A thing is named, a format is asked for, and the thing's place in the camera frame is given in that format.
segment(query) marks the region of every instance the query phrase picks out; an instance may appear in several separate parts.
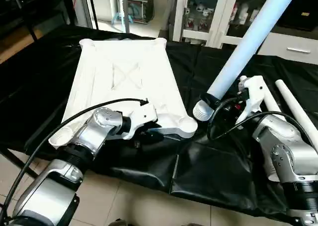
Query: white pvc pipe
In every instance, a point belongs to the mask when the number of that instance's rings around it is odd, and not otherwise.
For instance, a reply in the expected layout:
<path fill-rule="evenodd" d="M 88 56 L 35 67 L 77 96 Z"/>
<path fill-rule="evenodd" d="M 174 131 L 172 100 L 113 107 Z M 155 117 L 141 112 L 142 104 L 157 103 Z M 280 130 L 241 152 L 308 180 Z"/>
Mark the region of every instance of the white pvc pipe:
<path fill-rule="evenodd" d="M 265 105 L 266 105 L 266 108 L 268 109 L 268 111 L 282 112 L 280 110 L 277 102 L 275 101 L 272 93 L 269 91 L 269 88 L 267 87 L 265 82 L 263 85 L 263 90 L 265 92 L 264 102 L 265 102 Z M 280 118 L 281 120 L 286 121 L 284 116 L 281 116 L 281 115 L 275 115 L 275 116 Z"/>
<path fill-rule="evenodd" d="M 318 152 L 318 131 L 317 128 L 314 126 L 306 112 L 303 110 L 297 99 L 293 96 L 289 88 L 286 84 L 281 80 L 277 80 L 276 86 L 278 87 L 279 91 L 281 92 L 284 100 L 286 101 L 288 107 L 292 111 L 294 117 L 299 122 L 300 125 L 305 129 L 306 133 L 310 137 L 313 142 L 313 147 Z"/>
<path fill-rule="evenodd" d="M 207 91 L 209 94 L 222 99 L 291 1 L 266 1 L 241 42 Z M 193 109 L 194 117 L 200 121 L 207 121 L 212 116 L 212 113 L 213 110 L 204 101 L 199 101 Z"/>

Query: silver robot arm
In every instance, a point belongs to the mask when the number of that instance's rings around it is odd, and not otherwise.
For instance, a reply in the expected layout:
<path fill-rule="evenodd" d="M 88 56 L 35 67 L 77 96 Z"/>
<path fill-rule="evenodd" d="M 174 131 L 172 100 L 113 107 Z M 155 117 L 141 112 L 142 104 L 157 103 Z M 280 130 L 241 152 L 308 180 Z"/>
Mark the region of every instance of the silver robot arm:
<path fill-rule="evenodd" d="M 253 138 L 264 153 L 264 167 L 281 182 L 293 225 L 318 225 L 318 154 L 300 132 L 282 119 L 268 115 L 258 121 Z"/>
<path fill-rule="evenodd" d="M 94 111 L 58 156 L 33 181 L 18 200 L 11 225 L 67 226 L 80 202 L 76 195 L 85 171 L 90 167 L 107 137 L 134 135 L 146 122 L 157 119 L 151 105 L 141 106 L 134 116 L 101 107 Z"/>

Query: tiled floor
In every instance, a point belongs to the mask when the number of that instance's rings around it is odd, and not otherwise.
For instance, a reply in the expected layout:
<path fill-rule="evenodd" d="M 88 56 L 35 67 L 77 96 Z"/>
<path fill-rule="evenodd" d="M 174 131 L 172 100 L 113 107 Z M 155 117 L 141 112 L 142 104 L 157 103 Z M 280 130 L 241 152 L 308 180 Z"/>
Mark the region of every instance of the tiled floor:
<path fill-rule="evenodd" d="M 141 23 L 130 23 L 130 33 L 139 36 L 148 36 L 148 37 L 158 37 L 159 31 L 162 25 L 162 15 L 157 14 L 155 15 L 154 19 L 151 20 L 148 24 L 141 24 Z M 113 32 L 122 32 L 121 22 L 116 21 L 114 25 L 111 25 L 110 22 L 98 22 L 98 27 L 100 30 L 104 31 L 113 31 Z"/>
<path fill-rule="evenodd" d="M 21 153 L 17 156 L 26 160 Z M 39 173 L 47 165 L 36 160 L 32 168 Z M 0 155 L 0 203 L 3 203 L 19 169 Z M 9 207 L 12 214 L 16 200 L 32 182 L 25 176 Z M 78 190 L 79 207 L 71 226 L 107 226 L 116 219 L 125 219 L 135 226 L 181 226 L 196 223 L 203 226 L 287 226 L 266 218 L 254 218 L 233 211 L 179 199 L 118 179 L 85 174 Z"/>

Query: black tablecloth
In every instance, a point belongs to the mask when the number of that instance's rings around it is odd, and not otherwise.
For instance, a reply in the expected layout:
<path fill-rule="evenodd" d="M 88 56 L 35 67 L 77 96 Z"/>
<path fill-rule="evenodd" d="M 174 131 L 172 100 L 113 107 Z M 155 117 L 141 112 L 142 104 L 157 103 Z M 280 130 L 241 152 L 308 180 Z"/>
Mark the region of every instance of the black tablecloth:
<path fill-rule="evenodd" d="M 79 40 L 141 39 L 65 26 L 41 38 L 0 65 L 0 147 L 30 153 L 60 123 L 80 57 Z M 230 51 L 167 43 L 166 52 L 189 115 L 231 55 Z M 278 57 L 254 56 L 244 75 L 262 75 L 285 113 L 274 82 L 283 79 L 318 126 L 318 66 Z M 237 84 L 229 93 L 237 92 Z M 246 130 L 213 143 L 199 124 L 189 140 L 165 136 L 160 141 L 108 141 L 92 169 L 177 197 L 288 222 L 278 183 L 267 180 L 260 146 Z M 40 156 L 52 158 L 47 145 Z"/>

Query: drawer handle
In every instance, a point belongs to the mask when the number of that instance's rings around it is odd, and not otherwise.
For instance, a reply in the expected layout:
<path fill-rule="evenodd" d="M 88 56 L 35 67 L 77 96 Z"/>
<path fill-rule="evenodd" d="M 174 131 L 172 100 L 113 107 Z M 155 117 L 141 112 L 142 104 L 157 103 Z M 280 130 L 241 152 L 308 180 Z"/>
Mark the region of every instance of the drawer handle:
<path fill-rule="evenodd" d="M 300 53 L 304 53 L 304 54 L 310 54 L 311 53 L 311 51 L 297 49 L 297 48 L 291 48 L 291 47 L 287 47 L 287 50 L 288 51 L 300 52 Z"/>

